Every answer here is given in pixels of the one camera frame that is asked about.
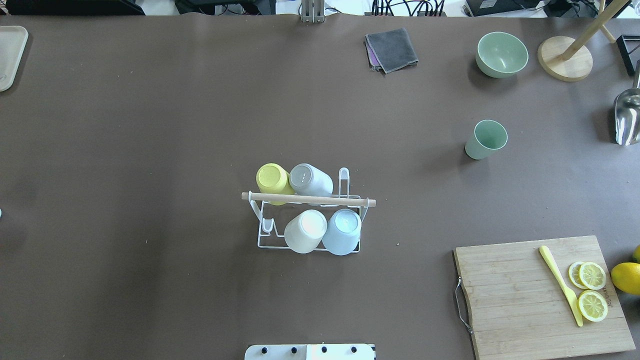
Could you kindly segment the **green plastic cup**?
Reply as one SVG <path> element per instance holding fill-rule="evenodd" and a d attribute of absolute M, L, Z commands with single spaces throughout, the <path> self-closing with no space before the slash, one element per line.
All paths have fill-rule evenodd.
<path fill-rule="evenodd" d="M 464 150 L 470 158 L 482 160 L 501 150 L 507 143 L 505 127 L 498 121 L 486 119 L 475 125 Z"/>

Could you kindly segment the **grey plastic cup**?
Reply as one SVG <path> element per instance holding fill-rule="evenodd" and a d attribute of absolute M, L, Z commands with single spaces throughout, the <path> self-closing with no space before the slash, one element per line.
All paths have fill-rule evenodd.
<path fill-rule="evenodd" d="M 290 171 L 289 184 L 300 196 L 329 198 L 333 194 L 329 174 L 308 163 L 298 164 Z"/>

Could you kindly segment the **yellow plastic cup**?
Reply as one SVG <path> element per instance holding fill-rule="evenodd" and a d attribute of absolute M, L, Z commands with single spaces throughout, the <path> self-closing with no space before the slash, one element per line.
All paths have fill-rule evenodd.
<path fill-rule="evenodd" d="M 290 173 L 274 162 L 263 164 L 258 169 L 255 180 L 263 194 L 295 194 L 295 190 L 290 185 Z"/>

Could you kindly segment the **white plastic cup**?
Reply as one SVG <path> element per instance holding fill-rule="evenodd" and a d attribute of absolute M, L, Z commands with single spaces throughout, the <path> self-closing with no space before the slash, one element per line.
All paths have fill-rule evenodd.
<path fill-rule="evenodd" d="M 327 230 L 327 219 L 318 210 L 304 210 L 285 227 L 285 243 L 293 251 L 307 254 L 317 248 Z"/>

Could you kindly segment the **light blue plastic cup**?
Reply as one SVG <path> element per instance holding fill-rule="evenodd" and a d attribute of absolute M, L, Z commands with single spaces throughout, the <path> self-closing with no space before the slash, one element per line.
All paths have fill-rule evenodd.
<path fill-rule="evenodd" d="M 332 255 L 348 255 L 358 246 L 361 228 L 361 217 L 354 210 L 337 210 L 327 221 L 322 244 Z"/>

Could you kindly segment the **grey folded cloth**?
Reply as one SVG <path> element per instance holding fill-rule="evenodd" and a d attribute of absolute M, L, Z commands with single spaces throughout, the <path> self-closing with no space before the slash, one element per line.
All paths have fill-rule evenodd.
<path fill-rule="evenodd" d="M 409 32 L 402 27 L 365 35 L 365 48 L 370 69 L 391 73 L 418 64 L 418 55 Z"/>

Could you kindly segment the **green ceramic bowl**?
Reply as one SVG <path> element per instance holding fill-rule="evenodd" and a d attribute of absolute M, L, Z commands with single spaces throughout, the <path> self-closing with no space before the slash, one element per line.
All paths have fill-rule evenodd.
<path fill-rule="evenodd" d="M 475 61 L 485 75 L 503 79 L 516 75 L 525 68 L 529 53 L 519 38 L 507 32 L 496 31 L 480 38 Z"/>

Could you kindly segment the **wooden cutting board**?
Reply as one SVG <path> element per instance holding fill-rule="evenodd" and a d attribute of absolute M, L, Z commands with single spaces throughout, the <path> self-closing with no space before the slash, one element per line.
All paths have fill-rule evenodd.
<path fill-rule="evenodd" d="M 599 292 L 608 314 L 578 326 L 539 249 L 547 246 L 564 281 L 574 262 L 607 265 L 594 235 L 457 247 L 455 267 L 465 296 L 478 360 L 550 360 L 633 351 L 614 285 Z"/>

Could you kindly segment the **wooden mug tree stand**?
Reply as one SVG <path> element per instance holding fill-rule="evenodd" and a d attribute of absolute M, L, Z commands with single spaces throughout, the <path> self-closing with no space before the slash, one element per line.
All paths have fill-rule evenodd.
<path fill-rule="evenodd" d="M 537 59 L 542 68 L 553 78 L 564 82 L 578 82 L 591 72 L 594 59 L 586 47 L 598 30 L 604 29 L 606 22 L 613 18 L 628 0 L 613 0 L 586 30 L 573 39 L 567 36 L 554 36 L 541 43 L 537 50 Z"/>

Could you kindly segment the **yellow plastic knife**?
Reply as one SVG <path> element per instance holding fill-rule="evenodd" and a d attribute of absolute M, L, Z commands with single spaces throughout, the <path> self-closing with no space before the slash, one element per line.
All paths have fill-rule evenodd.
<path fill-rule="evenodd" d="M 546 245 L 542 245 L 539 247 L 540 255 L 542 259 L 546 263 L 547 267 L 550 269 L 553 277 L 557 281 L 558 286 L 560 287 L 562 293 L 564 294 L 566 301 L 570 307 L 570 310 L 573 314 L 574 321 L 578 327 L 582 327 L 584 325 L 584 318 L 582 312 L 579 310 L 578 306 L 578 296 L 573 289 L 569 288 L 567 283 L 565 282 L 560 269 L 557 265 L 556 260 L 554 259 L 553 253 L 551 253 L 550 248 Z"/>

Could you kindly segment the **lemon slice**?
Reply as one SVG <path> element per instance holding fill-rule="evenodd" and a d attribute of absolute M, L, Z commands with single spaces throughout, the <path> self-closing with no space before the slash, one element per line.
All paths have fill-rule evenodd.
<path fill-rule="evenodd" d="M 569 265 L 567 275 L 578 289 L 597 291 L 607 283 L 606 272 L 595 262 L 576 261 Z"/>
<path fill-rule="evenodd" d="M 601 322 L 608 316 L 608 303 L 598 291 L 581 292 L 577 298 L 577 306 L 582 316 L 590 322 Z"/>

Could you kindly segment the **metal scoop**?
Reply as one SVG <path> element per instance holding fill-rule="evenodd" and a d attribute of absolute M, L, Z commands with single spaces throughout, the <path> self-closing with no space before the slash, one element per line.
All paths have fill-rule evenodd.
<path fill-rule="evenodd" d="M 614 100 L 615 141 L 630 146 L 640 141 L 640 62 L 637 62 L 631 88 Z"/>

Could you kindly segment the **yellow lemon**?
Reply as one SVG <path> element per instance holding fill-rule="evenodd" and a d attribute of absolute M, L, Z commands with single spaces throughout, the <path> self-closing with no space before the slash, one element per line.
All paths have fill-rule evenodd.
<path fill-rule="evenodd" d="M 640 245 L 638 245 L 631 255 L 631 259 L 636 264 L 640 264 Z"/>
<path fill-rule="evenodd" d="M 617 264 L 611 269 L 610 278 L 617 289 L 640 296 L 640 264 L 636 262 Z"/>

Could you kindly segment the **cream plastic tray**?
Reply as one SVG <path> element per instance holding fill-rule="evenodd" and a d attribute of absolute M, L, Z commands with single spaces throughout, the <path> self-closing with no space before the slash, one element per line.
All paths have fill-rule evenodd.
<path fill-rule="evenodd" d="M 0 27 L 0 91 L 9 89 L 18 73 L 29 32 L 20 25 Z"/>

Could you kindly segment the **aluminium frame post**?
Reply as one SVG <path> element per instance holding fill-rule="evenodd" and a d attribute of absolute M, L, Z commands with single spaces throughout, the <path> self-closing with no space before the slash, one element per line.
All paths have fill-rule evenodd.
<path fill-rule="evenodd" d="M 301 0 L 300 16 L 303 23 L 324 23 L 325 1 Z"/>

